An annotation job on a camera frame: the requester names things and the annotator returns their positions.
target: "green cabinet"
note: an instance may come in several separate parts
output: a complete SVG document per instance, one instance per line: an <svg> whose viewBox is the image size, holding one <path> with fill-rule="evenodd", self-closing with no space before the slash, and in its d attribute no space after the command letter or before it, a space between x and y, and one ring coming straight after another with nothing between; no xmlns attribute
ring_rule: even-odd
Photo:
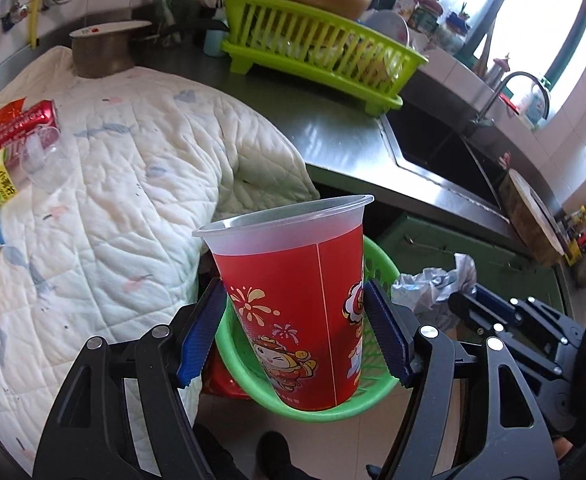
<svg viewBox="0 0 586 480"><path fill-rule="evenodd" d="M533 296L564 312L555 271L503 248L407 214L376 242L400 272L409 274L424 267L449 270L455 265L454 253L469 254L476 262L478 283L502 298Z"/></svg>

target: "green plastic basket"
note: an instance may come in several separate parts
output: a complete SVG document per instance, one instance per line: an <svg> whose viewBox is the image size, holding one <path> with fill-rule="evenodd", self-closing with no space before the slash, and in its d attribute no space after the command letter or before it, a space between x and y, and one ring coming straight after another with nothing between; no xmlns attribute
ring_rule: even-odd
<svg viewBox="0 0 586 480"><path fill-rule="evenodd" d="M289 0L225 0L229 27L222 50L231 72L254 63L354 95L380 116L400 108L400 90L428 60L411 48L324 10Z"/></svg>
<svg viewBox="0 0 586 480"><path fill-rule="evenodd" d="M385 290L397 279L399 271L391 259L375 243L364 237L364 277L377 278ZM233 379L253 400L278 415L304 422L333 422L355 416L380 402L397 384L377 345L368 319L364 319L362 368L359 387L351 399L323 412L301 412L279 400L273 386L262 370L248 338L237 319L231 300L215 334L215 343Z"/></svg>

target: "wooden cutting board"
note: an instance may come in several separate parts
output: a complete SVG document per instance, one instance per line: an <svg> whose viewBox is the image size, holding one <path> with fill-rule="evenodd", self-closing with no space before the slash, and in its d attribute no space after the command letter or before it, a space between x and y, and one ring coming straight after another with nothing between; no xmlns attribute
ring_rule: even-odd
<svg viewBox="0 0 586 480"><path fill-rule="evenodd" d="M500 197L513 227L535 260L546 267L558 263L564 249L554 229L553 215L517 171L509 170L500 184Z"/></svg>

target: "pot lid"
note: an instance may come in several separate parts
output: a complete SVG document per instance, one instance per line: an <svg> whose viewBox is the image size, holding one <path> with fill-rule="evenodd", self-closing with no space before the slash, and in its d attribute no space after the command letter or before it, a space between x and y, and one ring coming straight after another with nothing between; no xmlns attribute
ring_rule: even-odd
<svg viewBox="0 0 586 480"><path fill-rule="evenodd" d="M117 32L127 32L137 28L148 27L153 25L146 21L129 21L129 22L112 22L102 23L100 25L91 25L90 27L80 28L71 32L70 36L76 38L89 38L93 36L103 36L104 34L115 34Z"/></svg>

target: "red can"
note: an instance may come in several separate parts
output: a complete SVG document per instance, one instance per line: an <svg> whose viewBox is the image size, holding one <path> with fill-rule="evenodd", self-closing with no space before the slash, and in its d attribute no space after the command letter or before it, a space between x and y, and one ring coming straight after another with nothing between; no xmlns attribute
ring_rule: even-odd
<svg viewBox="0 0 586 480"><path fill-rule="evenodd" d="M0 126L0 149L23 137L27 137L32 130L41 126L58 128L55 104L52 101L42 101L18 115L6 124Z"/></svg>
<svg viewBox="0 0 586 480"><path fill-rule="evenodd" d="M371 200L318 200L216 222L194 233L211 247L253 352L279 398L292 408L327 410L358 387L361 220Z"/></svg>

